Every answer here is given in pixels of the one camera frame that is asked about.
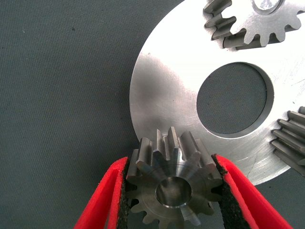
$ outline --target gear hub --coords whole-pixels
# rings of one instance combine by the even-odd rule
[[[143,223],[157,219],[160,229],[170,223],[183,228],[186,220],[198,226],[197,215],[212,215],[211,201],[221,199],[212,189],[222,184],[222,178],[203,143],[190,132],[177,137],[174,127],[167,135],[157,130],[155,144],[141,139],[132,154],[127,181],[137,186],[127,192],[128,198],[139,201],[131,211],[145,211]]]
[[[205,26],[216,26],[212,40],[224,38],[224,48],[265,47],[298,30],[304,11],[304,0],[213,0],[204,8],[213,14]]]

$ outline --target partial gear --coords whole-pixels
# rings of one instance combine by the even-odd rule
[[[278,138],[271,144],[281,160],[305,177],[305,107],[289,111],[288,117],[288,121],[278,121],[282,129],[272,131]]]
[[[174,127],[168,135],[157,130],[155,143],[141,139],[132,154],[127,181],[137,186],[126,194],[139,201],[131,211],[145,211],[143,223],[156,219],[160,229],[170,223],[182,229],[187,220],[200,225],[197,215],[214,213],[211,201],[221,196],[212,189],[223,183],[201,140],[194,140],[190,132],[177,137]]]
[[[224,48],[265,47],[298,30],[297,14],[304,11],[305,0],[212,0],[204,8],[213,14],[205,26],[217,28],[212,40],[224,38]]]

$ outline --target machined metal part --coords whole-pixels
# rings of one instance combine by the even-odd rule
[[[197,215],[212,215],[211,201],[221,199],[212,189],[223,180],[202,141],[194,140],[190,132],[178,137],[174,127],[167,135],[157,130],[154,143],[141,139],[126,179],[137,186],[126,194],[139,201],[131,211],[145,211],[143,223],[157,219],[160,229],[170,223],[183,228],[187,220],[198,226],[201,223]]]
[[[280,128],[276,120],[287,119],[287,111],[304,104],[305,27],[288,32],[285,42],[263,49],[223,49],[221,42],[211,41],[214,29],[203,26],[211,18],[203,14],[207,3],[185,0],[147,39],[130,86],[133,127],[139,139],[144,136],[152,141],[156,138],[154,129],[166,133],[169,126],[175,126],[178,134],[189,130],[208,152],[230,159],[257,185],[289,169],[273,154],[271,130]],[[249,64],[262,74],[267,100],[259,118],[245,130],[216,133],[202,124],[197,95],[213,71],[233,62]]]
[[[289,111],[288,118],[278,121],[282,129],[272,131],[277,139],[271,144],[275,155],[305,177],[305,107]]]
[[[212,40],[224,38],[225,48],[265,47],[298,30],[297,14],[304,11],[304,0],[212,0],[204,8],[213,14],[205,26],[217,28]]]

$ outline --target gray background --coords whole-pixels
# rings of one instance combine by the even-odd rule
[[[132,69],[152,29],[180,2],[0,2],[0,228],[72,228],[109,165],[138,146],[128,101]],[[247,96],[255,119],[262,101]],[[223,111],[213,107],[212,114]],[[221,118],[210,117],[207,124],[221,128]],[[305,182],[296,172],[258,189],[305,228]],[[129,219],[130,228],[156,228],[143,226],[140,214]],[[218,208],[203,220],[202,228],[222,227]]]

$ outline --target spur gear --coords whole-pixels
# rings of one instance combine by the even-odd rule
[[[272,131],[278,138],[271,144],[280,159],[305,177],[305,107],[289,111],[288,117],[288,121],[278,121],[282,129]]]
[[[217,28],[212,40],[224,38],[224,48],[265,47],[298,30],[297,14],[304,11],[305,0],[212,0],[204,8],[213,14],[205,26]]]
[[[139,149],[132,154],[126,179],[137,186],[126,193],[127,198],[139,201],[131,211],[145,211],[143,223],[156,219],[160,229],[170,223],[184,228],[187,220],[198,226],[201,223],[197,215],[212,215],[210,201],[221,199],[212,189],[223,180],[203,143],[194,140],[190,132],[177,137],[174,127],[168,135],[157,130],[155,143],[141,139]]]

